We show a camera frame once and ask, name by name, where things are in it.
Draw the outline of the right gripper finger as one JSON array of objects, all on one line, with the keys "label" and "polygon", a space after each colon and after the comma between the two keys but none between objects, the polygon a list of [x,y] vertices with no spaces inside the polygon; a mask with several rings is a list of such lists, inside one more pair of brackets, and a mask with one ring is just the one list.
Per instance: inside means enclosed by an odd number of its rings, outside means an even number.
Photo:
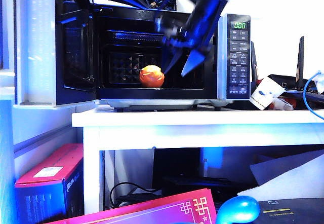
[{"label": "right gripper finger", "polygon": [[186,76],[189,72],[194,70],[197,66],[203,63],[205,60],[205,55],[199,50],[192,50],[184,64],[181,72],[181,77]]},{"label": "right gripper finger", "polygon": [[171,68],[183,57],[188,54],[186,48],[162,47],[161,70],[167,74]]}]

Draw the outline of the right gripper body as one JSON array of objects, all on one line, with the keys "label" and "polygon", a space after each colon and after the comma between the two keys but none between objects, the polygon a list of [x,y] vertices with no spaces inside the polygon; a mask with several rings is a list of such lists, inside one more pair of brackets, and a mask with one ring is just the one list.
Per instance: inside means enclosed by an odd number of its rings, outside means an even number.
[{"label": "right gripper body", "polygon": [[163,44],[171,48],[186,48],[188,52],[199,50],[208,53],[210,39],[226,3],[227,0],[198,0],[185,22],[162,15]]}]

